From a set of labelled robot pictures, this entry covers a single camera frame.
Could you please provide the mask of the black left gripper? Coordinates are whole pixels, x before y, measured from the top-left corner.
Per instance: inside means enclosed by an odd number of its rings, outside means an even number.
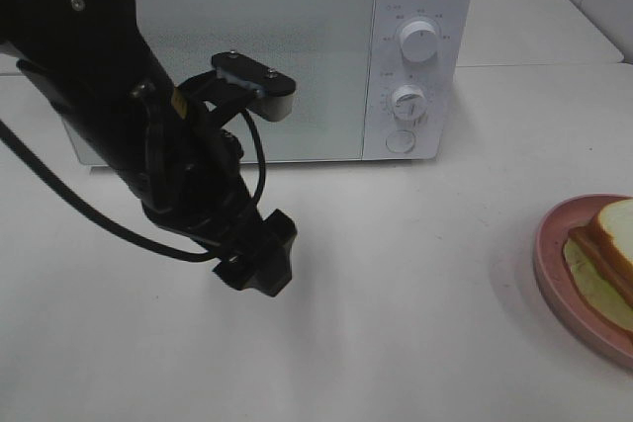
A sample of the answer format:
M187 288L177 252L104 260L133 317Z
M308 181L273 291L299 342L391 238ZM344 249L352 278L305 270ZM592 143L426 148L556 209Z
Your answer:
M257 204L265 170L250 193L239 170L241 145L233 135L216 127L151 122L141 152L133 192L153 224L208 254L234 254L213 272L236 291L274 297L291 282L289 254L297 227L279 209L261 217Z

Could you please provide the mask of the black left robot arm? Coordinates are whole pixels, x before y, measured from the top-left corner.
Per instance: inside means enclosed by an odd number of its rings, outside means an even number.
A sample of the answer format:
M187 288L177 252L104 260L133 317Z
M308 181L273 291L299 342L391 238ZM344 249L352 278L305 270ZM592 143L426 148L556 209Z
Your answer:
M246 55L213 55L209 71L175 84L144 37L136 0L1 0L1 50L51 107L126 183L156 226L197 253L145 238L81 199L8 127L1 138L88 220L150 252L215 262L229 287L277 295L291 281L297 235L283 212L262 216L262 190L240 173L243 150L226 125L284 119L295 81Z

